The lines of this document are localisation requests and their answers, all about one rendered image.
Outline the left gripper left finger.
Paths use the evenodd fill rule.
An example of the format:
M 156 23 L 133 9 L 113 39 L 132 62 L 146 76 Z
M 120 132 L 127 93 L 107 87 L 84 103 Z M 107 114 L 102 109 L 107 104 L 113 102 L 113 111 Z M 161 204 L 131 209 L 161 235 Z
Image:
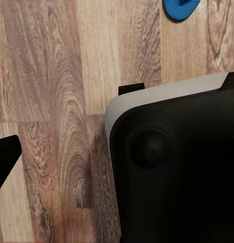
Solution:
M 22 153 L 18 135 L 0 139 L 0 188 Z

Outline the sandal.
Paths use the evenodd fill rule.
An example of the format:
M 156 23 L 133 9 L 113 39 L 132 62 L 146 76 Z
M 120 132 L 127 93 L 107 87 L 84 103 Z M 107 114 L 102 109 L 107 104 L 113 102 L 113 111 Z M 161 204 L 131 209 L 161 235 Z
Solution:
M 197 8 L 201 0 L 163 0 L 165 11 L 175 21 L 186 20 Z

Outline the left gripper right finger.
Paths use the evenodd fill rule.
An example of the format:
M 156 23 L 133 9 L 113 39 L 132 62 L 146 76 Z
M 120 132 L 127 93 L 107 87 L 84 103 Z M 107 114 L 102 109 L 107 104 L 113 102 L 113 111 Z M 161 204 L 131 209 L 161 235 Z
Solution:
M 226 136 L 222 152 L 234 169 L 234 135 Z

